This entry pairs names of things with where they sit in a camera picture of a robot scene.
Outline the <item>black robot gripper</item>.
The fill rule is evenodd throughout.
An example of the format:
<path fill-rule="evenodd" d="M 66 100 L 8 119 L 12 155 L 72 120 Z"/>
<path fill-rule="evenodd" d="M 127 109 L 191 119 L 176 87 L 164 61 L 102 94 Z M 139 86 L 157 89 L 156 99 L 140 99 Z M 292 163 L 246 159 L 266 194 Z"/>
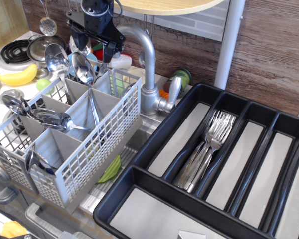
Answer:
<path fill-rule="evenodd" d="M 67 12 L 68 25 L 78 50 L 83 51 L 89 38 L 103 43 L 103 62 L 110 63 L 117 53 L 117 46 L 122 46 L 125 37 L 113 24 L 113 0 L 82 0 L 81 11 Z"/>

